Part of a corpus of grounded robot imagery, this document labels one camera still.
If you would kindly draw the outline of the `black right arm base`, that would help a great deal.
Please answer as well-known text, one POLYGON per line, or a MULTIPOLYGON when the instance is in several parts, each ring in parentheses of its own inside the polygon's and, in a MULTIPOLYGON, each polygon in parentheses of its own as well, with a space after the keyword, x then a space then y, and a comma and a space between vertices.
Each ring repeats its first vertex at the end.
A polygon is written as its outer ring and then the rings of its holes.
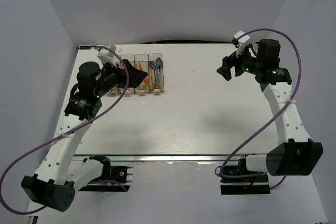
POLYGON ((267 175, 250 178, 220 177, 221 195, 266 195, 270 194, 267 175))

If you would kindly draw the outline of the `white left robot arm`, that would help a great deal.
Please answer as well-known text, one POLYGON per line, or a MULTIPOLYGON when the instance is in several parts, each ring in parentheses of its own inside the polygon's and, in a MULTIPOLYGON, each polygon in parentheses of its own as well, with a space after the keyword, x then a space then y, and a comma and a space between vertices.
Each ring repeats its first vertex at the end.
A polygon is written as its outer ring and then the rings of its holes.
POLYGON ((102 67, 93 61, 80 65, 60 127, 61 139, 52 144, 34 175, 25 176, 21 182, 31 201, 64 212, 81 188, 90 182, 104 182, 110 178, 110 160, 102 155, 84 159, 83 165, 74 172, 68 169, 78 145, 91 127, 91 120, 102 107, 101 98, 115 87, 136 88, 148 76, 128 60, 123 59, 122 63, 122 68, 109 62, 102 67))

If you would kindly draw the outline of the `orange plastic spoon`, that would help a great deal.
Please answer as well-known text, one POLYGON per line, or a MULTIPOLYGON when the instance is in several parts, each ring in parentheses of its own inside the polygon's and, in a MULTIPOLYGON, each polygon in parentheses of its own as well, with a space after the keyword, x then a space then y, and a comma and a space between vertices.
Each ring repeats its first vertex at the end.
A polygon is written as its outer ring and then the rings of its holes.
POLYGON ((150 79, 150 90, 153 90, 155 88, 155 75, 152 69, 149 70, 149 79, 150 79))

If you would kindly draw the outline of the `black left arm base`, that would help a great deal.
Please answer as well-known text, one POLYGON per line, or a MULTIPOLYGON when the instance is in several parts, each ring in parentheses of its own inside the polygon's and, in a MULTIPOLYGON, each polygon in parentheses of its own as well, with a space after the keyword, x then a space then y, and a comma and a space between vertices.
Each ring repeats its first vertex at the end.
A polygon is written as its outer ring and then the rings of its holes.
POLYGON ((128 192, 132 182, 133 167, 131 166, 110 166, 103 178, 95 178, 88 185, 79 191, 90 192, 128 192))

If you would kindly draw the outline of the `gold spoon ornate handle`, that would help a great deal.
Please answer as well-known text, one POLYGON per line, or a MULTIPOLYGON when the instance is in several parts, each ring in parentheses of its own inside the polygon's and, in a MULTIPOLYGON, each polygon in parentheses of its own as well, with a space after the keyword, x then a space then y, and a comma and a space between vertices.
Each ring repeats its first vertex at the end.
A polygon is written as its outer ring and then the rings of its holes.
POLYGON ((150 61, 150 67, 153 70, 153 77, 154 77, 154 89, 158 89, 159 88, 159 83, 158 83, 158 79, 157 79, 157 69, 156 69, 156 65, 153 61, 150 61))

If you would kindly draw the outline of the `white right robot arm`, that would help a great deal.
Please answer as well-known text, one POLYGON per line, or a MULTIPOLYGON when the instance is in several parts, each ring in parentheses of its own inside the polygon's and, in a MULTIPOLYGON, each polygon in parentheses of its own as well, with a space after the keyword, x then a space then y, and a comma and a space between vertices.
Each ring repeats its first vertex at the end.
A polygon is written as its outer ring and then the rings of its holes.
POLYGON ((258 51, 253 52, 252 45, 246 39, 233 39, 237 50, 222 59, 217 72, 227 81, 243 73, 253 74, 267 99, 276 125, 278 145, 267 154, 245 156, 237 172, 222 177, 240 178, 247 182, 255 176, 307 176, 323 154, 322 144, 314 142, 305 129, 297 107, 293 101, 292 79, 286 68, 279 66, 280 42, 262 39, 258 42, 258 51))

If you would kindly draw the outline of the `orange fork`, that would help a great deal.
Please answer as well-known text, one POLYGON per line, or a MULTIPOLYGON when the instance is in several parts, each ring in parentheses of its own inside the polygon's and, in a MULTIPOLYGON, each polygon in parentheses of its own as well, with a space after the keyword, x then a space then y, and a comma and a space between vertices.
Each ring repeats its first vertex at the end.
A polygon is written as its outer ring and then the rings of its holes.
POLYGON ((147 86, 149 84, 149 81, 148 81, 148 78, 145 78, 143 81, 142 81, 142 86, 147 86))
POLYGON ((136 62, 136 63, 135 63, 135 68, 138 69, 138 70, 140 70, 140 71, 143 70, 142 65, 141 65, 140 62, 136 62))

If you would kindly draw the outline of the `teal plastic spoon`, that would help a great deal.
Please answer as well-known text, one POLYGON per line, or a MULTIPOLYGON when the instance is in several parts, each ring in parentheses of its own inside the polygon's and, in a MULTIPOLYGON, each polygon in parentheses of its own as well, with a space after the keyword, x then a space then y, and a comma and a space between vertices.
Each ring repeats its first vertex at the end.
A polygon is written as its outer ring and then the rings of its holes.
POLYGON ((157 61, 154 61, 153 66, 154 66, 154 73, 155 73, 155 83, 156 83, 156 86, 159 87, 160 86, 160 77, 159 77, 160 64, 157 61))

